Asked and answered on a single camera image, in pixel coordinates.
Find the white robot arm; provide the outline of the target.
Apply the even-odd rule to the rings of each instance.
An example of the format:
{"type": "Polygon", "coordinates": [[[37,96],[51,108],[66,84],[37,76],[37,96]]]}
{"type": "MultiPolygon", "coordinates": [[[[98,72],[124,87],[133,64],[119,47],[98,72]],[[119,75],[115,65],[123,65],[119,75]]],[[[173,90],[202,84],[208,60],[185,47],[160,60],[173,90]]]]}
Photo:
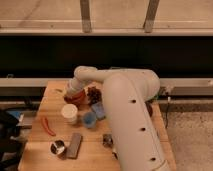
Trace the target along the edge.
{"type": "Polygon", "coordinates": [[[92,82],[102,84],[102,104],[121,171],[171,171],[146,107],[160,89],[157,74],[149,69],[78,66],[66,96],[73,97],[92,82]]]}

